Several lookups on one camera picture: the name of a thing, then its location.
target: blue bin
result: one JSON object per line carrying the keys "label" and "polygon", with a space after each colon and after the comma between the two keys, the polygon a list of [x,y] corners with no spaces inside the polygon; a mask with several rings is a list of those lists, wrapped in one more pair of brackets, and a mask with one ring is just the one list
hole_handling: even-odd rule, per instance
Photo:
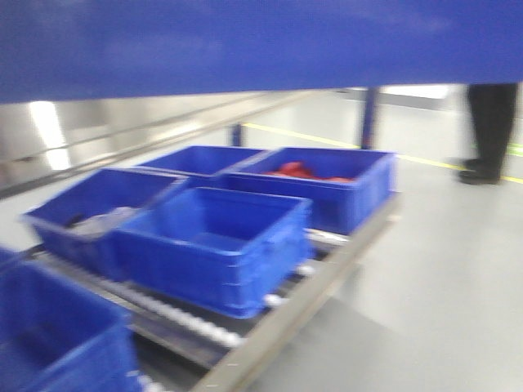
{"label": "blue bin", "polygon": [[135,168],[182,174],[192,177],[193,186],[210,186],[219,175],[233,171],[237,165],[263,151],[241,147],[193,145],[144,162]]}
{"label": "blue bin", "polygon": [[11,249],[0,247],[0,272],[19,259],[20,258],[18,253],[12,251]]}
{"label": "blue bin", "polygon": [[[284,148],[226,175],[224,187],[312,200],[311,227],[349,234],[391,195],[395,155],[360,149]],[[301,161],[319,177],[350,177],[351,183],[264,175]]]}
{"label": "blue bin", "polygon": [[21,263],[0,274],[2,392],[138,392],[127,312]]}
{"label": "blue bin", "polygon": [[44,247],[51,253],[113,280],[126,276],[114,263],[108,238],[110,232],[93,237],[69,229],[117,207],[141,208],[156,203],[183,188],[185,176],[103,169],[57,194],[42,206],[25,213]]}
{"label": "blue bin", "polygon": [[135,282],[236,318],[263,307],[310,254],[310,201],[223,189],[186,190],[115,232]]}

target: black trousers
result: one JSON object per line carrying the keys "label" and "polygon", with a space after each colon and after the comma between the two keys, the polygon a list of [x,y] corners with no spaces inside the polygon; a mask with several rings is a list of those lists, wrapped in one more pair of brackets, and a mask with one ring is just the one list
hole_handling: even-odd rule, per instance
{"label": "black trousers", "polygon": [[477,154],[482,169],[501,173],[516,112],[517,84],[477,84],[468,88]]}

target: black shoe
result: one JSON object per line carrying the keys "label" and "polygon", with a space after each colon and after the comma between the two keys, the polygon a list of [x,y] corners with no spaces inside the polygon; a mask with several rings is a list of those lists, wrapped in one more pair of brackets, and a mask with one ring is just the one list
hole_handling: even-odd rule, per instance
{"label": "black shoe", "polygon": [[467,170],[478,170],[481,167],[481,159],[464,159],[462,164]]}
{"label": "black shoe", "polygon": [[462,170],[458,176],[462,183],[469,185],[498,184],[500,178],[499,175],[491,175],[478,170]]}

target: yellow floor line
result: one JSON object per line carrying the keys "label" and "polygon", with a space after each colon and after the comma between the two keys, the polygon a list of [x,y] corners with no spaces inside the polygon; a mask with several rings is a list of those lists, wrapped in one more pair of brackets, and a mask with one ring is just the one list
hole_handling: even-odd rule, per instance
{"label": "yellow floor line", "polygon": [[[305,133],[290,131],[288,129],[268,127],[267,125],[253,124],[251,122],[245,122],[242,125],[244,127],[257,129],[260,131],[268,131],[268,132],[272,132],[272,133],[277,133],[279,135],[297,137],[298,139],[303,139],[303,140],[317,141],[317,142],[323,143],[325,145],[335,145],[337,147],[343,147],[344,149],[357,149],[359,147],[358,145],[353,145],[351,143],[345,143],[340,140],[329,139],[327,137],[321,137],[321,136],[307,135]],[[421,163],[422,165],[428,165],[428,166],[433,166],[433,167],[443,167],[445,169],[452,169],[452,170],[462,170],[463,169],[463,167],[460,167],[458,165],[451,165],[449,163],[433,161],[432,159],[411,157],[410,155],[398,154],[398,158],[403,159],[405,161]],[[507,180],[507,181],[515,182],[517,184],[523,184],[523,179],[521,179],[521,178],[504,176],[503,179]]]}

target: red item in crate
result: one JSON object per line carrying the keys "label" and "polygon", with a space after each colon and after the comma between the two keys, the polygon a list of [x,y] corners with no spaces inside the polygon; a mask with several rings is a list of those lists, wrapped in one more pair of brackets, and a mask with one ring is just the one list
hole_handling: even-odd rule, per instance
{"label": "red item in crate", "polygon": [[297,178],[306,178],[309,180],[326,180],[336,182],[352,182],[353,179],[346,177],[316,177],[312,170],[305,167],[303,162],[288,162],[283,164],[277,171],[266,171],[264,174],[270,176],[290,176]]}

